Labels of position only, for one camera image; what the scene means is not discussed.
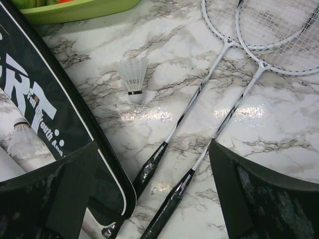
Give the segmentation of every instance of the green tray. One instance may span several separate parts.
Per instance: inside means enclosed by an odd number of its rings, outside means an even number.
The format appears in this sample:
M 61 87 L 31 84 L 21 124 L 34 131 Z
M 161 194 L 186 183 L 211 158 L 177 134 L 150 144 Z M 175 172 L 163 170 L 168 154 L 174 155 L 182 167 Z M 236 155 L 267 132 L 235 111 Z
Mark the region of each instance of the green tray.
M 84 20 L 126 11 L 139 0 L 74 0 L 70 2 L 23 9 L 32 24 L 53 24 Z

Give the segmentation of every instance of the racket cover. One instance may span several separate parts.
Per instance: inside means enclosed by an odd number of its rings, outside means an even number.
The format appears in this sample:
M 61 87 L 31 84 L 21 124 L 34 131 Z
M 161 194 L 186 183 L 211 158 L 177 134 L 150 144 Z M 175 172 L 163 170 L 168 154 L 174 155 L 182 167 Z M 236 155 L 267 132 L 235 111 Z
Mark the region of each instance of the racket cover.
M 0 0 L 0 88 L 56 160 L 96 141 L 88 209 L 109 226 L 130 217 L 136 195 L 104 132 L 74 84 L 10 0 Z
M 209 159 L 230 239 L 318 238 L 319 184 L 266 168 L 215 140 Z
M 0 147 L 0 182 L 24 173 L 24 170 Z

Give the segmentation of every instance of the marble surface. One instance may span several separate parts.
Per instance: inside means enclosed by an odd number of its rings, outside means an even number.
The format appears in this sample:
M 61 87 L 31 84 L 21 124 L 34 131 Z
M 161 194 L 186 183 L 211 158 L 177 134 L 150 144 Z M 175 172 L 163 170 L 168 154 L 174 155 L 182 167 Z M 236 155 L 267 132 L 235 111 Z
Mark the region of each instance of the marble surface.
M 171 128 L 207 74 L 222 43 L 206 27 L 198 0 L 141 0 L 133 9 L 37 30 L 78 88 L 130 179 Z M 113 63 L 147 57 L 142 105 L 129 102 Z M 174 184 L 192 166 L 257 70 L 231 49 L 168 147 L 154 179 L 119 239 L 138 239 Z M 286 175 L 319 183 L 318 75 L 291 78 L 265 73 L 218 141 Z M 0 144 L 7 148 L 19 113 L 0 93 Z M 53 161 L 44 148 L 25 170 Z M 100 228 L 84 230 L 102 239 Z M 208 156 L 198 168 L 160 239 L 228 238 Z

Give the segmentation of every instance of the shuttlecock graphic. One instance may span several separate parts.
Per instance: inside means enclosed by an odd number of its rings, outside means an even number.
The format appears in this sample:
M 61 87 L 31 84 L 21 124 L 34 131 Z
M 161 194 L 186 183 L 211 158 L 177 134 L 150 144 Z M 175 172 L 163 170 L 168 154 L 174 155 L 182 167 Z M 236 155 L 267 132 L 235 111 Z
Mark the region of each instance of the shuttlecock graphic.
M 132 103 L 139 104 L 143 100 L 143 82 L 148 68 L 147 59 L 137 58 L 127 61 L 116 62 L 115 66 L 129 91 L 129 99 Z
M 39 146 L 39 138 L 27 121 L 24 118 L 18 118 L 14 121 L 13 128 L 14 132 L 7 150 L 8 154 L 25 157 L 34 153 Z

